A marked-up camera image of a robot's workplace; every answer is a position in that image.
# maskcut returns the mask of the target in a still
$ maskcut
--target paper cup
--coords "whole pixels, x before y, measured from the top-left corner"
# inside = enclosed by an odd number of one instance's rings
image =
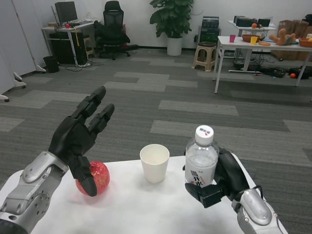
[[[165,179],[169,156],[169,150],[163,145],[147,145],[141,150],[140,158],[147,181],[155,184]]]
[[[252,37],[250,40],[251,45],[256,45],[258,37]]]
[[[230,42],[233,43],[235,41],[236,36],[235,35],[230,35]]]

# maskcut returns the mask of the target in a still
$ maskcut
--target black office chair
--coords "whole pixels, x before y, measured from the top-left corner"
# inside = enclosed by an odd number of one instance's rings
[[[103,53],[112,53],[112,60],[115,60],[115,53],[125,53],[129,57],[130,54],[121,47],[125,43],[130,43],[130,39],[122,27],[123,10],[120,8],[119,2],[106,2],[103,16],[104,25],[97,21],[94,23],[95,39],[100,57]]]

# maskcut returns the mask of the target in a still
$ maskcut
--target water bottle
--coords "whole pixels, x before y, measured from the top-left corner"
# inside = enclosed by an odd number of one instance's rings
[[[214,179],[219,147],[214,141],[214,130],[201,125],[195,138],[186,146],[185,181],[200,187],[210,185]]]

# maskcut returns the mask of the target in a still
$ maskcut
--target pink cup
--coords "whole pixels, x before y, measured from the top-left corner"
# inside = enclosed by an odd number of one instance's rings
[[[234,42],[235,41],[236,36],[235,35],[230,35],[230,42]]]

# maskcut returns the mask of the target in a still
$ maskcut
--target wooden stool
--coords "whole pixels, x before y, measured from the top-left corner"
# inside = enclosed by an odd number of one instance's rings
[[[196,65],[204,66],[205,71],[211,71],[212,66],[215,65],[215,58],[216,58],[216,43],[203,41],[200,42],[197,46],[193,69]]]
[[[85,48],[85,50],[86,50],[87,59],[89,60],[89,55],[95,56],[93,47],[90,47],[91,49],[90,49],[90,50],[87,50],[87,45],[86,45],[86,43],[88,42],[88,43],[91,44],[90,37],[89,37],[89,36],[85,37],[85,38],[83,39],[83,42],[84,42],[84,48]]]

